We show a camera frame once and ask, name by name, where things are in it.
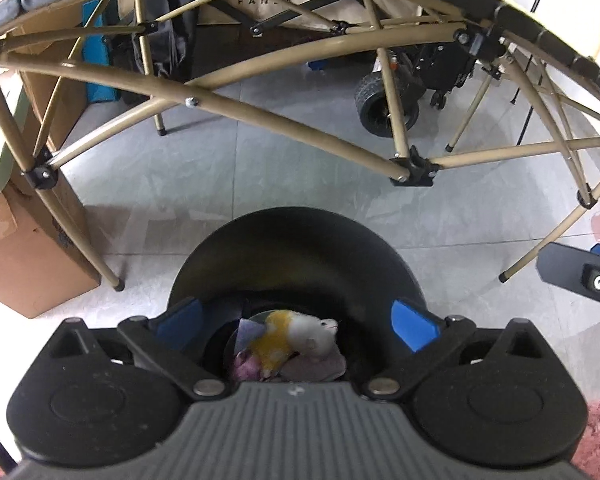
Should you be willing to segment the black round trash bin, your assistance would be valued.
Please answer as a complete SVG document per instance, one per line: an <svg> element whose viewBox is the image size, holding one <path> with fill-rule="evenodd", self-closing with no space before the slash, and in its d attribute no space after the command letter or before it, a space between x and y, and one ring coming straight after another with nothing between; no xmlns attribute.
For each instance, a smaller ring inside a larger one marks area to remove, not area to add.
<svg viewBox="0 0 600 480"><path fill-rule="evenodd" d="M426 307L411 269L383 238L306 207L256 211L209 235L178 272L168 305L189 299L200 301L202 321L184 353L211 374L230 374L239 320L284 309L337 322L346 378L357 384L411 353L392 327L393 303Z"/></svg>

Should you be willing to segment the black wagon wheel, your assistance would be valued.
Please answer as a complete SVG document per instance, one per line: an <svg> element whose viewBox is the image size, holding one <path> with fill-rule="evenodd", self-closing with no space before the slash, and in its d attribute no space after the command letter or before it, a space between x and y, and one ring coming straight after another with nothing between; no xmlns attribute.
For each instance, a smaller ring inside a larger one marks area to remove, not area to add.
<svg viewBox="0 0 600 480"><path fill-rule="evenodd" d="M396 74L396 88L402 102L405 128L414 127L419 116L418 101L426 89L411 75L400 70ZM362 126L374 136L391 138L391 120L381 72L367 74L355 91L355 105Z"/></svg>

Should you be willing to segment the tan folding slat table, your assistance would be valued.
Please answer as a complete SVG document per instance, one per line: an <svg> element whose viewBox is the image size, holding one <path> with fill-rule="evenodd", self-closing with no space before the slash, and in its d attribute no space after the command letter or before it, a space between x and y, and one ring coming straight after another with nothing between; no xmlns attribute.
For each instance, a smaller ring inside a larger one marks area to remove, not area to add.
<svg viewBox="0 0 600 480"><path fill-rule="evenodd" d="M370 14L364 23L324 20L327 36L323 39L255 56L202 75L186 84L128 70L86 64L70 58L65 61L46 61L29 53L29 48L35 44L50 44L62 40L81 42L94 35L96 29L92 25L49 29L25 35L17 32L18 26L32 18L83 1L86 0L0 0L0 68L54 76L59 80L72 79L102 84L141 94L145 97L145 102L110 120L84 140L53 156L46 156L40 148L26 147L0 87L0 128L9 151L46 209L81 255L115 290L123 289L122 278L99 257L55 195L58 171L95 145L150 116L178 105L197 107L215 115L268 129L355 162L403 186L429 183L442 169L559 153L577 183L579 203L550 232L550 240L558 240L600 199L600 183L589 186L578 163L579 152L598 148L600 138L576 139L567 126L556 124L554 114L568 104L567 97L556 94L553 104L546 105L545 98L554 91L552 84L549 80L534 84L513 56L513 48L528 51L541 66L553 66L560 70L599 101L600 66L592 58L578 53L539 23L532 14L517 8L511 1L404 0L420 6L422 15L380 20L374 14L374 0L363 0L364 10ZM512 80L539 114L544 127L550 132L550 140L541 144L508 146L491 151L420 158L408 145L404 125L400 120L395 120L392 128L396 156L388 159L288 117L220 95L220 89L229 84L294 64L363 51L376 51L380 56L386 56L394 47L442 42L455 42L471 58L478 60L490 74Z"/></svg>

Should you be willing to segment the cardboard box with green liner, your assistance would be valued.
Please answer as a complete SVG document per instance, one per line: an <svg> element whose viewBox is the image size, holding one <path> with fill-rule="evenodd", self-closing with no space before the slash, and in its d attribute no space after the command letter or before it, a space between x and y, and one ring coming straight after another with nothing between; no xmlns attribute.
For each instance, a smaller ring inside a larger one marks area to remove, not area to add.
<svg viewBox="0 0 600 480"><path fill-rule="evenodd" d="M20 174L0 128L0 303L35 318L99 284Z"/></svg>

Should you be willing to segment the purple satin scrunchie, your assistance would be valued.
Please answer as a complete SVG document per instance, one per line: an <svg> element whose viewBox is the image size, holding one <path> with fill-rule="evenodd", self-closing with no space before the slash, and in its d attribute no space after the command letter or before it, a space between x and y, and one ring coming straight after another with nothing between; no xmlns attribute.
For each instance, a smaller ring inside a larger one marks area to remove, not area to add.
<svg viewBox="0 0 600 480"><path fill-rule="evenodd" d="M262 367L260 359L250 350L244 350L234 356L232 378L234 382L260 382L270 377Z"/></svg>

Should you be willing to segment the purple linen drawstring pouch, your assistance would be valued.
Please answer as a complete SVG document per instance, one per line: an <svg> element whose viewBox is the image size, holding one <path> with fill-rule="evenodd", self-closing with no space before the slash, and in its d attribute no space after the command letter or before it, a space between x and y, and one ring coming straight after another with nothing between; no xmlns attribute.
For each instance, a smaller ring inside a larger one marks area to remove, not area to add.
<svg viewBox="0 0 600 480"><path fill-rule="evenodd" d="M266 332L264 324L242 318L239 321L235 338L234 353L244 352L250 344Z"/></svg>

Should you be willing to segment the yellow white plush hamster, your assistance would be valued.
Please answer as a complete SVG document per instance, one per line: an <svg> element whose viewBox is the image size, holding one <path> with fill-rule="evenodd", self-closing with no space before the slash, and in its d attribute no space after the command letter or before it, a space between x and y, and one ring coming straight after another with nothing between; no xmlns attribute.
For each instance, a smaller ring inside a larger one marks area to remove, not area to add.
<svg viewBox="0 0 600 480"><path fill-rule="evenodd" d="M262 378L277 373L297 353L311 362L324 360L336 346L338 323L291 310L275 310L264 321L264 333L249 344Z"/></svg>

